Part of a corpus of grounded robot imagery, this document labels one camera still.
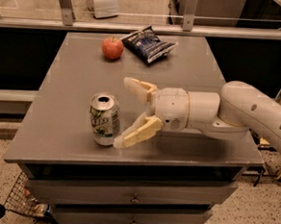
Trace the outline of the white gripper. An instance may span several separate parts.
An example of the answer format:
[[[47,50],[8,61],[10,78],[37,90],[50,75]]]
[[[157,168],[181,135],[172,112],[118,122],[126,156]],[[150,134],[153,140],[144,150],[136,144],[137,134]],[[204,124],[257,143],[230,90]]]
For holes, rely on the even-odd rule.
[[[115,138],[115,149],[129,148],[154,137],[157,132],[179,132],[189,119],[189,96],[182,88],[158,89],[156,85],[138,79],[123,79],[125,88],[134,94],[142,105],[151,101],[150,113],[141,114],[122,134]]]

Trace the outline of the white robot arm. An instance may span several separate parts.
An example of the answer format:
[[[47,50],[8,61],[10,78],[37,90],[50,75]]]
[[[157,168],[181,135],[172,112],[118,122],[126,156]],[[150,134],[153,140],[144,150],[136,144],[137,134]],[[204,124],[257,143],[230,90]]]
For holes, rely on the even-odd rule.
[[[211,93],[181,87],[159,89],[128,77],[123,82],[146,106],[146,112],[115,139],[116,149],[134,146],[161,130],[195,129],[222,140],[237,140],[250,130],[281,153],[281,105],[252,85],[231,81],[219,93]]]

